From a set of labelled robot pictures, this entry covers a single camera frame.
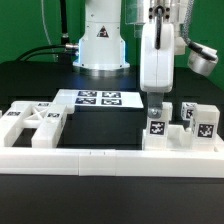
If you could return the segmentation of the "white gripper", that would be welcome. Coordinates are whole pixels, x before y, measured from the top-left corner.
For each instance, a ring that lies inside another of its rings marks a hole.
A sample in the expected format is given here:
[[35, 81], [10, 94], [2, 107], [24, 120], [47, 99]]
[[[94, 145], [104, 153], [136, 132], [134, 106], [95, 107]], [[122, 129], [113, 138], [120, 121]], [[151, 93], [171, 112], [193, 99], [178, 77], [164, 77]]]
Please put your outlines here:
[[149, 92], [148, 117], [159, 119], [163, 109], [163, 93], [170, 92], [173, 86], [174, 26], [163, 23], [159, 49], [155, 48], [155, 43], [156, 23], [146, 23], [141, 38], [140, 88]]

